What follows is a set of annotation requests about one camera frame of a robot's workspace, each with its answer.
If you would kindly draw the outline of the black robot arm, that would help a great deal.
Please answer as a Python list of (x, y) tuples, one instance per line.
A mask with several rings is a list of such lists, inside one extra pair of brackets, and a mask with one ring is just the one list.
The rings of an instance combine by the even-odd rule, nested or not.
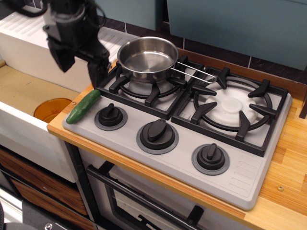
[(109, 51), (98, 40), (100, 28), (97, 11), (100, 7), (93, 0), (45, 0), (41, 10), (31, 12), (16, 0), (6, 4), (27, 17), (50, 13), (50, 21), (43, 30), (47, 34), (49, 50), (58, 67), (67, 72), (75, 58), (87, 62), (92, 86), (98, 87), (107, 77), (110, 68)]

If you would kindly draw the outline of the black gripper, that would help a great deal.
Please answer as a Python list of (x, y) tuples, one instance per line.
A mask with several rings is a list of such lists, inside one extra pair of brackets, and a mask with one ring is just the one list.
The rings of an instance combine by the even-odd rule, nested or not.
[(110, 69), (109, 52), (98, 40), (103, 25), (99, 16), (94, 11), (62, 22), (56, 19), (52, 17), (51, 22), (43, 27), (56, 64), (67, 72), (74, 65), (75, 57), (87, 61), (92, 86), (99, 86)]

